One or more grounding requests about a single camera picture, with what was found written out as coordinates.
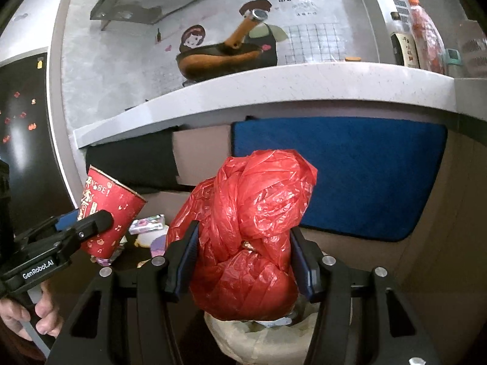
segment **white countertop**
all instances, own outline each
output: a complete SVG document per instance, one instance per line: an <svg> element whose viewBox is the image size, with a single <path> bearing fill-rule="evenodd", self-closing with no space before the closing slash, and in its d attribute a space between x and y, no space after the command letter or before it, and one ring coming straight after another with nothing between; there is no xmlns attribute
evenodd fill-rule
<svg viewBox="0 0 487 365"><path fill-rule="evenodd" d="M241 72L149 100L74 131L78 148L181 124L181 118L258 104L315 100L402 103L487 120L487 80L455 80L429 71L378 63L294 64ZM468 93L459 103L459 93Z"/></svg>

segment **blue cushion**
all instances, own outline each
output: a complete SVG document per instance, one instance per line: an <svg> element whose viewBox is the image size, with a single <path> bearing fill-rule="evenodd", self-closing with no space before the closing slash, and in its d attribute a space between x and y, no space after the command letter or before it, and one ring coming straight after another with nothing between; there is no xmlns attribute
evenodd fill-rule
<svg viewBox="0 0 487 365"><path fill-rule="evenodd" d="M375 118L278 118L233 124L234 156L296 149L318 169L302 226L384 241L415 228L434 185L447 130Z"/></svg>

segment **red plastic bag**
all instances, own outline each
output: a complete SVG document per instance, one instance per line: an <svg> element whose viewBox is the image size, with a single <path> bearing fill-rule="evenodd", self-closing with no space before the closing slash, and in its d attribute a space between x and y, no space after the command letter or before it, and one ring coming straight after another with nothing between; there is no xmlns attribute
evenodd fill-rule
<svg viewBox="0 0 487 365"><path fill-rule="evenodd" d="M196 304L219 320L276 320L298 296L289 230L308 207L317 170L294 150L227 158L191 193L166 247L200 221L191 282Z"/></svg>

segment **small box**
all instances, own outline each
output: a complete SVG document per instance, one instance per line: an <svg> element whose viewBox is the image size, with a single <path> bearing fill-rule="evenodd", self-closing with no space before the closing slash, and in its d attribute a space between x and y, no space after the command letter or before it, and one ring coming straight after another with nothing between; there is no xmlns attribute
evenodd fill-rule
<svg viewBox="0 0 487 365"><path fill-rule="evenodd" d="M140 233L147 233L164 229L165 224L166 219L164 218L164 215L159 214L154 215L153 217L134 220L128 231L131 235L138 235Z"/></svg>

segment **cartoon frying pan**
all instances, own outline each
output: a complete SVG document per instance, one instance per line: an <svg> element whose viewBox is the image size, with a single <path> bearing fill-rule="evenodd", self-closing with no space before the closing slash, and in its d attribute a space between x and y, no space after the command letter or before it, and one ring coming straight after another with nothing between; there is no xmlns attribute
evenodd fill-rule
<svg viewBox="0 0 487 365"><path fill-rule="evenodd" d="M189 80L200 82L250 69L245 64L256 59L262 50L260 46L243 43L242 40L266 19L266 11L254 9L225 42L180 53L176 56L176 62L181 74Z"/></svg>

